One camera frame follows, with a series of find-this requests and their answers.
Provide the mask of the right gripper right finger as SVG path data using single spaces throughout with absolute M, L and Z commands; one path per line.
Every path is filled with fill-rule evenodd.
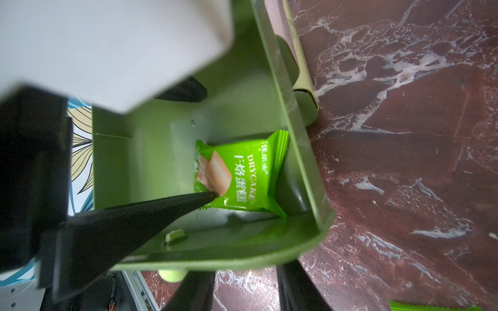
M 233 44 L 231 1 L 2 1 L 1 96 L 30 85 L 125 114 Z

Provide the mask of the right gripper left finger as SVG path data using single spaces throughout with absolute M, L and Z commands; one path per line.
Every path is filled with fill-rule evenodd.
M 218 197 L 191 193 L 78 213 L 45 230 L 36 254 L 38 289 L 59 303 L 87 289 L 175 220 Z

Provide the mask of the green drawer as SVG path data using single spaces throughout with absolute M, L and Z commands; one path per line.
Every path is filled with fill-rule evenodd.
M 234 1 L 236 37 L 195 78 L 199 103 L 94 108 L 96 209 L 217 189 L 117 270 L 247 270 L 315 248 L 335 218 L 263 1 Z
M 267 1 L 267 9 L 273 14 L 272 27 L 283 49 L 282 56 L 303 122 L 310 126 L 318 117 L 319 104 L 289 2 Z

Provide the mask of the green top drawer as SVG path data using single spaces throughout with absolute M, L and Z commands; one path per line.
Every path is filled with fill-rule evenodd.
M 94 108 L 96 209 L 217 189 L 117 270 L 247 270 L 315 248 L 335 218 L 263 1 L 234 1 L 236 37 L 195 78 L 199 103 Z

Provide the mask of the green cookie packet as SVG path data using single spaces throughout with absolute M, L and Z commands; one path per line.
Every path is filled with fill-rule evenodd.
M 389 307 L 391 311 L 482 311 L 477 305 L 472 305 L 467 308 L 447 308 L 429 305 L 414 305 L 408 303 L 400 303 L 390 300 Z
M 289 132 L 277 130 L 267 139 L 210 146 L 196 141 L 194 192 L 216 192 L 206 208 L 268 212 L 287 217 L 276 201 L 276 184 L 289 144 Z

